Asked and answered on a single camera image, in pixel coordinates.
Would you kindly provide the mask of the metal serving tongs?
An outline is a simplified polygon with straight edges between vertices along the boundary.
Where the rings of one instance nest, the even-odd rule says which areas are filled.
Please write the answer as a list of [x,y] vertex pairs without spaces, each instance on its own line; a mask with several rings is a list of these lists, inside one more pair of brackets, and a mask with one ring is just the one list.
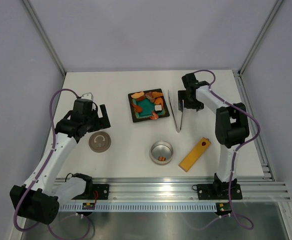
[[179,95],[177,95],[177,103],[178,107],[174,106],[174,97],[171,96],[170,91],[168,90],[168,100],[169,100],[169,105],[171,108],[172,116],[174,119],[174,124],[177,133],[181,132],[182,129],[182,122],[183,122],[183,113],[184,113],[184,100],[179,99]]

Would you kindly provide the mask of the small brown meat piece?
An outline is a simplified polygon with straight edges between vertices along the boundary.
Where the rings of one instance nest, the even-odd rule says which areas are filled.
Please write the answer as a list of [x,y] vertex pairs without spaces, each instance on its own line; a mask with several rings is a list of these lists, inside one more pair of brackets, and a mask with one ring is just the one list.
[[162,157],[162,156],[160,156],[160,157],[158,158],[158,160],[159,160],[159,161],[165,161],[165,160],[166,160],[166,158],[165,158],[165,157]]

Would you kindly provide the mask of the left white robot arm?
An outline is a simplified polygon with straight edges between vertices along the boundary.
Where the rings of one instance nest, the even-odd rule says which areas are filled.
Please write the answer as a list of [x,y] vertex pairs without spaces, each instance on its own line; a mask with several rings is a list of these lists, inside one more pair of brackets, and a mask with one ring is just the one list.
[[90,99],[78,98],[73,109],[53,128],[53,143],[22,186],[14,185],[10,198],[15,217],[24,217],[49,225],[59,208],[70,200],[106,200],[108,185],[93,186],[91,176],[76,173],[62,185],[54,183],[64,162],[87,133],[110,127],[105,105],[96,106]]

